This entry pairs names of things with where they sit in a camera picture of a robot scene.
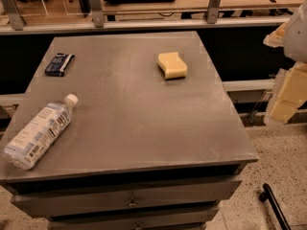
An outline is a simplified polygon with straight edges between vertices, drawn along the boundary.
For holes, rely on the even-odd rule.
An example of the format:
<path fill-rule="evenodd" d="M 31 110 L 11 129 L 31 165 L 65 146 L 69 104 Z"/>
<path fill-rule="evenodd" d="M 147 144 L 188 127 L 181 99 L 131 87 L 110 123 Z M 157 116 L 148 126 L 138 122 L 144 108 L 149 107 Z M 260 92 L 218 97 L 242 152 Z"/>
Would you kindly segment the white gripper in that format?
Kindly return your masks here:
<path fill-rule="evenodd" d="M 267 34 L 263 43 L 283 47 L 284 55 L 296 62 L 290 70 L 280 69 L 275 77 L 264 123 L 267 126 L 287 124 L 307 101 L 307 0 L 283 23 Z"/>

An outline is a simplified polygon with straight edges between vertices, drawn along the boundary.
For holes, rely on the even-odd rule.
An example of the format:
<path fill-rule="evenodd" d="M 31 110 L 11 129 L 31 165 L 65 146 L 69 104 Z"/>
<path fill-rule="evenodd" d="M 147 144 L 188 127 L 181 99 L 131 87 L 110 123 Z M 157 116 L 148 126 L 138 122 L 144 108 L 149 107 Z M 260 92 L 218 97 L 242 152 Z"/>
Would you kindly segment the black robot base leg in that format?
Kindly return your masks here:
<path fill-rule="evenodd" d="M 288 221 L 286 220 L 282 212 L 282 209 L 278 204 L 276 197 L 274 196 L 272 188 L 268 183 L 263 184 L 262 192 L 259 195 L 259 200 L 261 202 L 265 202 L 265 201 L 269 202 L 282 230 L 291 230 L 291 227 Z"/>

